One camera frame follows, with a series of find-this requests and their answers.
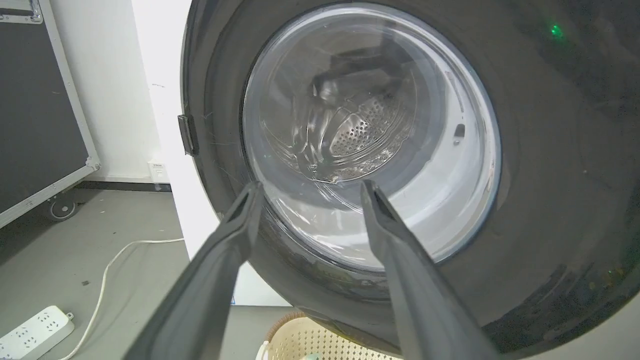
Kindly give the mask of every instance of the white power strip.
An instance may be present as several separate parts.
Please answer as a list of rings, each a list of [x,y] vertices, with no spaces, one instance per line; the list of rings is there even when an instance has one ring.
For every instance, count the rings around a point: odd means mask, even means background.
[[[52,305],[0,338],[0,360],[36,360],[74,330],[72,313]]]

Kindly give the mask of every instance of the laundry basket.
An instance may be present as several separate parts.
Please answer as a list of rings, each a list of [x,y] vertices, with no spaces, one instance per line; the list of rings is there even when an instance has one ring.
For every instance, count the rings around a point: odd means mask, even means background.
[[[256,360],[399,360],[361,347],[316,324],[304,313],[280,319],[267,334]]]

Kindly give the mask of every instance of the door glass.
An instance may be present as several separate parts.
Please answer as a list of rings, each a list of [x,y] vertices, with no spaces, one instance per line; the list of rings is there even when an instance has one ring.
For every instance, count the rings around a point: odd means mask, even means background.
[[[474,235],[497,189],[497,125],[475,72],[433,28],[384,6],[329,6],[277,33],[250,75],[243,130],[283,222],[356,268],[383,270],[362,179],[435,261]]]

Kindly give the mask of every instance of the black washing machine door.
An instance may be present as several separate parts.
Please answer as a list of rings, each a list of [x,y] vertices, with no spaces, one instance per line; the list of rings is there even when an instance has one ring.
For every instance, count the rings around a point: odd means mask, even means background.
[[[212,205],[267,195],[253,267],[397,354],[358,200],[376,181],[501,352],[584,334],[640,289],[632,1],[197,0],[185,114]]]

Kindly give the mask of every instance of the power cord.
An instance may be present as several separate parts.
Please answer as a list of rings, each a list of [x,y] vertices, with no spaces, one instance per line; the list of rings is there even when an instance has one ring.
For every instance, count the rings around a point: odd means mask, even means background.
[[[89,324],[86,326],[86,330],[84,331],[84,334],[82,335],[82,338],[80,338],[80,341],[78,342],[78,345],[76,345],[76,348],[73,349],[73,351],[71,351],[71,353],[69,353],[69,355],[61,358],[60,360],[69,360],[69,359],[71,359],[78,352],[78,350],[80,349],[80,347],[82,346],[82,344],[86,340],[87,335],[89,335],[89,332],[91,331],[91,328],[93,326],[93,322],[95,321],[95,318],[98,315],[98,310],[100,309],[100,304],[102,303],[102,296],[104,295],[104,288],[105,288],[105,285],[106,285],[106,282],[107,282],[107,272],[109,271],[109,267],[116,261],[116,259],[118,259],[118,256],[120,256],[131,245],[142,244],[142,243],[146,243],[146,244],[177,243],[178,241],[184,241],[184,238],[172,239],[172,240],[157,240],[157,241],[152,241],[152,240],[134,241],[132,243],[128,243],[127,246],[123,247],[122,250],[120,250],[120,252],[118,254],[116,254],[116,256],[114,256],[113,259],[111,259],[109,264],[107,264],[107,267],[104,268],[104,273],[102,274],[102,286],[100,286],[100,295],[98,296],[98,303],[96,303],[96,305],[95,305],[95,310],[93,310],[93,315],[91,316],[91,320],[89,320]]]

